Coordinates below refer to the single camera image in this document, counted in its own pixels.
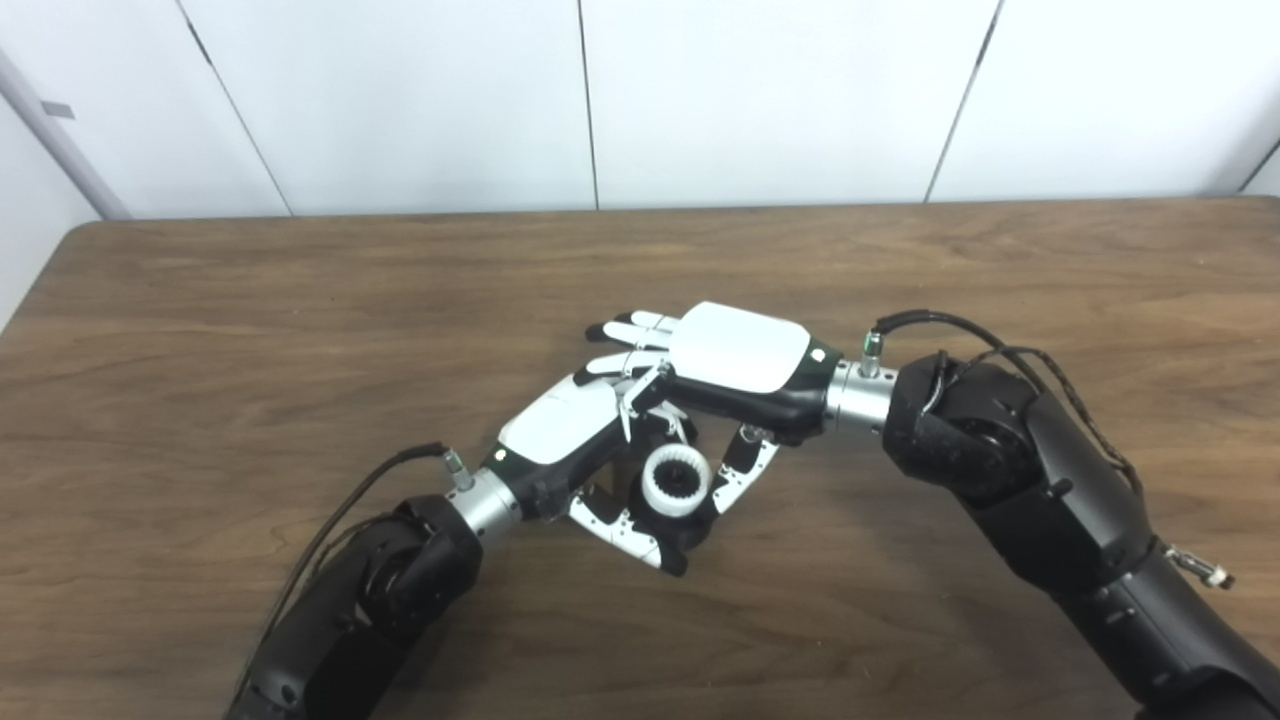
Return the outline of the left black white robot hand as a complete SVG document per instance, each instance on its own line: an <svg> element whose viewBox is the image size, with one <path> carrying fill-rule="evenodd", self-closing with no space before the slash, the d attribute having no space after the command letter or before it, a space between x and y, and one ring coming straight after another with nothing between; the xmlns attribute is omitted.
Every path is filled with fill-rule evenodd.
<svg viewBox="0 0 1280 720"><path fill-rule="evenodd" d="M493 541L518 521L568 518L671 577L708 534L714 474L692 419L632 380L566 375L509 419L457 503Z"/></svg>

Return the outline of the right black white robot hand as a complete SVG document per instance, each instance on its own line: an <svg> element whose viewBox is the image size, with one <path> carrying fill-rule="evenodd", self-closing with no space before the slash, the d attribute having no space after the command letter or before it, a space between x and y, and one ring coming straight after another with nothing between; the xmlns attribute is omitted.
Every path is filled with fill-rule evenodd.
<svg viewBox="0 0 1280 720"><path fill-rule="evenodd" d="M623 351L586 363L573 374L577 386L639 383L657 369L649 387L663 400L740 424L710 493L717 514L755 483L778 447L823 433L829 383L844 360L795 322L709 301L682 316L622 313L585 336Z"/></svg>

